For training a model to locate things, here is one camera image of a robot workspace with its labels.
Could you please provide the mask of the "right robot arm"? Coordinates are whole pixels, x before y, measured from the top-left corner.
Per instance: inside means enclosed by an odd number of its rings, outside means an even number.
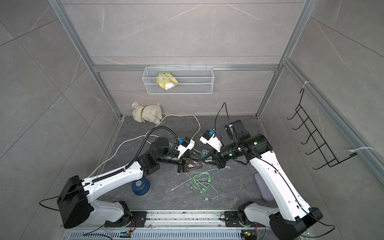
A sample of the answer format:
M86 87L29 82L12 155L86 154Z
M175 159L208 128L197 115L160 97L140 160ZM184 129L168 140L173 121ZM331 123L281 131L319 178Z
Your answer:
M276 208L254 202L241 205L238 209L241 224L262 224L278 239L294 240L314 224L322 223L321 210L311 207L295 189L264 135L251 136L241 120L229 121L225 129L231 140L228 145L222 144L216 128L207 130L200 138L203 144L213 148L207 155L212 159L210 163L223 169L227 161L236 162L239 157L245 157L243 164L251 164L257 170L278 205Z

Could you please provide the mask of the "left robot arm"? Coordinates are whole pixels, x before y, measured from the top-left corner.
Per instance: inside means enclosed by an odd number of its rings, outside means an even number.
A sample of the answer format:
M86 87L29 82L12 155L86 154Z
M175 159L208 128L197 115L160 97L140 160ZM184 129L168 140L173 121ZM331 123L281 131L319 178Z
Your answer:
M177 165L177 171L187 173L203 167L202 159L193 153L195 142L185 137L170 144L165 137L156 138L144 154L140 151L126 165L93 177L68 179L56 197L63 227L71 229L81 224L125 227L133 215L124 201L105 202L99 197L130 182L141 180L160 169L161 163Z

